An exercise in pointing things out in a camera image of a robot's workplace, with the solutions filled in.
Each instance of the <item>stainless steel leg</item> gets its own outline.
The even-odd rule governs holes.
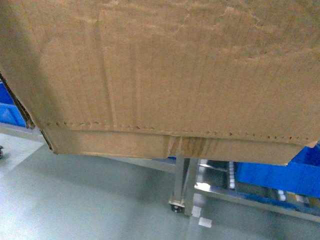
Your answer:
[[[186,182],[186,176],[189,165],[189,158],[177,157],[175,163],[175,179],[174,179],[174,201],[181,202],[182,193],[184,190],[184,184]]]
[[[188,174],[186,178],[186,195],[184,199],[184,215],[191,216],[192,209],[194,207],[194,194],[195,194],[195,184],[198,175],[198,167],[200,160],[197,158],[191,158]]]
[[[175,179],[173,194],[169,199],[171,209],[176,213],[181,213],[185,207],[183,192],[185,189],[189,158],[177,157],[175,162]]]

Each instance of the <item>caster wheel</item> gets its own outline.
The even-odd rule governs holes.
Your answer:
[[[0,159],[2,158],[2,156],[4,155],[4,153],[2,152],[2,149],[3,149],[4,147],[3,146],[0,146]]]
[[[177,205],[173,205],[173,204],[170,204],[171,206],[171,210],[175,213],[182,213],[183,211],[183,207],[182,206],[177,206]]]

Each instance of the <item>epoxy floor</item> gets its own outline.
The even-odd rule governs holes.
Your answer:
[[[19,149],[7,149],[3,160],[14,161]],[[196,195],[200,217],[212,220],[201,226],[200,218],[170,210],[173,174],[104,157],[55,155],[46,145],[26,149],[35,152],[0,178],[1,240],[320,239],[318,223]]]

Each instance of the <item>corrugated cardboard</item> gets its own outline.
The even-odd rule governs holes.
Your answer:
[[[0,70],[55,153],[283,164],[320,138],[317,1],[1,5]]]

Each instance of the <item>blue plastic bin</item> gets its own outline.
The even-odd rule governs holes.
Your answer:
[[[320,146],[305,147],[287,166],[238,163],[240,182],[320,198]]]
[[[0,82],[0,122],[21,127],[26,126],[23,117],[2,82]]]

